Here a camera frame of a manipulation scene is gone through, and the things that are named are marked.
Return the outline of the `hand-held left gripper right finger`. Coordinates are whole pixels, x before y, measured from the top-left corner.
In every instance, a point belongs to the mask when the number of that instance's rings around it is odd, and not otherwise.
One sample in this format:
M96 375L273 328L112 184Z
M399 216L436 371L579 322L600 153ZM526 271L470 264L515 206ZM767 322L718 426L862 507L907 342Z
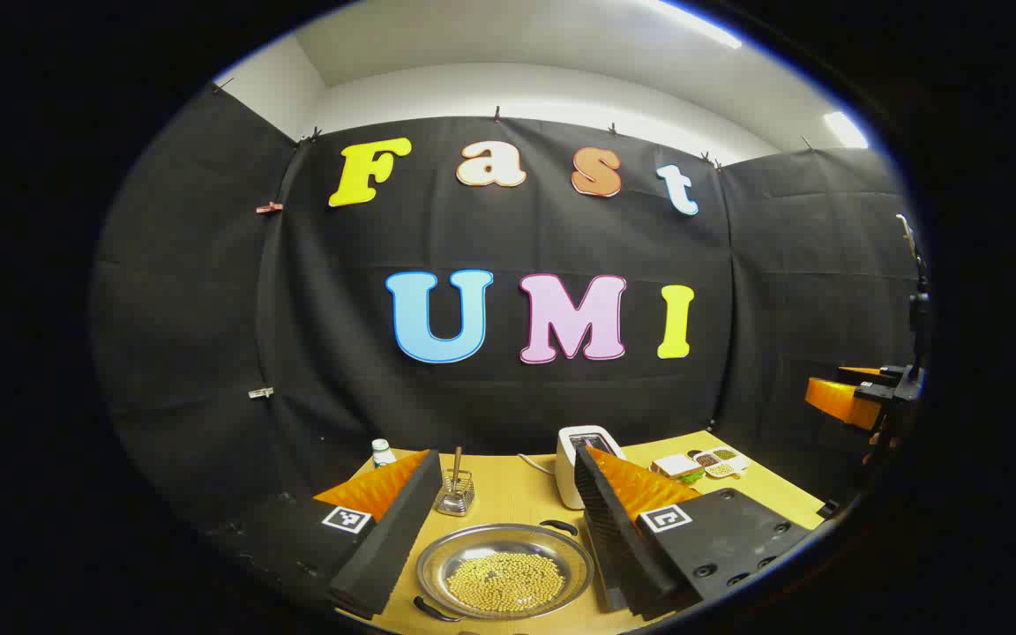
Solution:
M810 534L735 488L701 494L590 445L575 483L604 581L647 622L721 601Z

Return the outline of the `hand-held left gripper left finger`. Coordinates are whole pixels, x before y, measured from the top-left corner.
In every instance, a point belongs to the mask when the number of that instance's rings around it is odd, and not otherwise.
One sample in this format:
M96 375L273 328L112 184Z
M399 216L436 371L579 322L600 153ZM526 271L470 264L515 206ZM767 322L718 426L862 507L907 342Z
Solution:
M323 493L281 493L208 531L262 584L306 609L383 614L443 483L423 450Z

